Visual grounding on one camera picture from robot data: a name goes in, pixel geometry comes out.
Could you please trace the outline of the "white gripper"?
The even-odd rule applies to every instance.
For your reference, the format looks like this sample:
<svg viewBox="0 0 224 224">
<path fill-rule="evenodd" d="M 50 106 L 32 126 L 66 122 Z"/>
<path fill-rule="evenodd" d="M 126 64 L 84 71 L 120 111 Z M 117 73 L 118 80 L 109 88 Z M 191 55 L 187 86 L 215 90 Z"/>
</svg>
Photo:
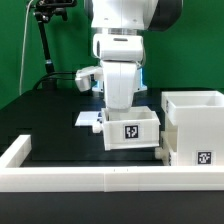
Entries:
<svg viewBox="0 0 224 224">
<path fill-rule="evenodd" d="M 137 65 L 102 61 L 104 98 L 109 110 L 129 110 L 134 96 Z"/>
</svg>

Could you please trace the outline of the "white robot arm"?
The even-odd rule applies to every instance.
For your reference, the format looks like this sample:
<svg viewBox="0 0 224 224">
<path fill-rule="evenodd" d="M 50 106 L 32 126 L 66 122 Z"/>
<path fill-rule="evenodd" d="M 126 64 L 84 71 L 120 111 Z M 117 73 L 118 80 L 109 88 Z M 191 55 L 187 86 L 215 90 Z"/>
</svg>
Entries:
<svg viewBox="0 0 224 224">
<path fill-rule="evenodd" d="M 169 29 L 181 16 L 183 0 L 84 0 L 84 7 L 95 30 L 93 55 L 99 64 L 79 70 L 76 84 L 86 91 L 93 79 L 102 81 L 106 107 L 127 111 L 145 60 L 140 33 Z"/>
</svg>

